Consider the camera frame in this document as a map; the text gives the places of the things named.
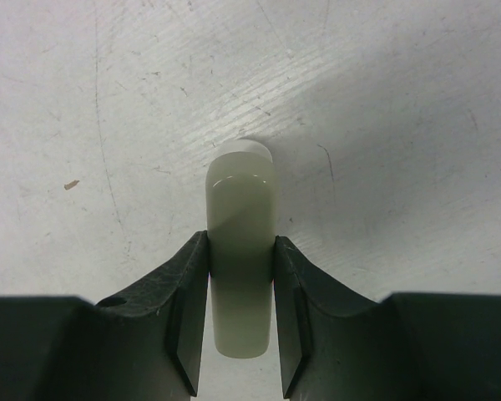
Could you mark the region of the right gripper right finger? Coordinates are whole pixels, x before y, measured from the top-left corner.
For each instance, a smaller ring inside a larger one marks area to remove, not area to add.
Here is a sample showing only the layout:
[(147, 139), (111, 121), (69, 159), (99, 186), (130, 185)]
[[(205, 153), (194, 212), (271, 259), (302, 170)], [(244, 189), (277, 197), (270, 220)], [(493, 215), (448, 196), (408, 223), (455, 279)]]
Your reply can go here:
[(289, 400), (501, 400), (501, 295), (399, 292), (374, 302), (276, 239)]

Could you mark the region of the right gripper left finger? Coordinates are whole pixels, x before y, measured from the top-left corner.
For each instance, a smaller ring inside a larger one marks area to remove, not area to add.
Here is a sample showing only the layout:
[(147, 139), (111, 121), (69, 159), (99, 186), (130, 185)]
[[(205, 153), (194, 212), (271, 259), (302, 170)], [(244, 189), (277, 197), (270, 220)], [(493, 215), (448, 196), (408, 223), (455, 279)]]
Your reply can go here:
[(0, 297), (0, 400), (188, 400), (198, 393), (209, 244), (91, 303)]

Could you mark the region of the beige stapler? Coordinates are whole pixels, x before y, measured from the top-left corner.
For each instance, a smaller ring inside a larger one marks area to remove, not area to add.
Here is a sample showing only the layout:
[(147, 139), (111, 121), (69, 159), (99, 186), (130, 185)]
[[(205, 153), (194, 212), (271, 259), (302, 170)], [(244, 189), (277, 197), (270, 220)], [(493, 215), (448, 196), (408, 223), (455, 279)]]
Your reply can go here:
[(205, 179), (215, 347), (256, 358), (270, 342), (277, 180), (271, 152), (254, 140), (224, 143)]

